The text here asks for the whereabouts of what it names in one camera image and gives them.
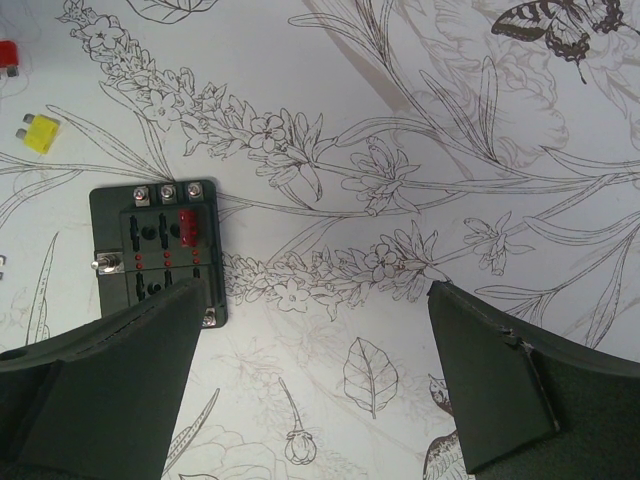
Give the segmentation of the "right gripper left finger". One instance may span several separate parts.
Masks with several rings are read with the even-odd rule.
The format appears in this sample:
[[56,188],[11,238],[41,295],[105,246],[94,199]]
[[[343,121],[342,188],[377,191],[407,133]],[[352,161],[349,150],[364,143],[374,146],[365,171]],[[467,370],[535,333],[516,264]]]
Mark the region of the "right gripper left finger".
[[206,309],[183,280],[1,354],[4,479],[158,479]]

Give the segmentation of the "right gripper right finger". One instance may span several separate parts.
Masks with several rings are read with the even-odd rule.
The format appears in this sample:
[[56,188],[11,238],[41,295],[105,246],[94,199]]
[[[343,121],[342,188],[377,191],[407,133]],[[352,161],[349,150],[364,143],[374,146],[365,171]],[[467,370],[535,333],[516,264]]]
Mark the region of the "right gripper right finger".
[[638,363],[450,282],[432,284],[428,310],[468,473],[638,473]]

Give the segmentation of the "black fuse box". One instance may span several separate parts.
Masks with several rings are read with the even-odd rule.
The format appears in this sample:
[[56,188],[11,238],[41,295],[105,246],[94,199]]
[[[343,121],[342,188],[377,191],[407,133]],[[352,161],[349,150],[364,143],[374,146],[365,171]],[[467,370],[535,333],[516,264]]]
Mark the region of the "black fuse box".
[[[228,321],[217,189],[211,179],[96,188],[89,194],[92,268],[106,316],[147,300],[173,284],[206,285],[203,327]],[[198,244],[183,247],[179,211],[198,215]]]

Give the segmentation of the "red blade fuse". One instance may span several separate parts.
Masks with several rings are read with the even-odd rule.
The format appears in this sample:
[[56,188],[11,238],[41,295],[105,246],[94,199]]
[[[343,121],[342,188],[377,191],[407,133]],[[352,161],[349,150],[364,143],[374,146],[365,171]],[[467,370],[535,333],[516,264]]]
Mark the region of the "red blade fuse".
[[179,238],[183,247],[196,247],[198,244],[199,226],[198,215],[195,210],[181,209],[179,211]]
[[8,77],[19,75],[19,55],[17,45],[11,40],[0,41],[0,68]]

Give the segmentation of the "yellow blade fuse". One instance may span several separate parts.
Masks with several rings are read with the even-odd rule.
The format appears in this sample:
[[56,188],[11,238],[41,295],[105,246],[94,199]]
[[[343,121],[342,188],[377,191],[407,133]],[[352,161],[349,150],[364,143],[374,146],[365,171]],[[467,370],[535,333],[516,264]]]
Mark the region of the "yellow blade fuse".
[[58,133],[60,122],[46,115],[30,113],[24,115],[22,122],[25,127],[16,131],[16,137],[31,150],[46,154]]

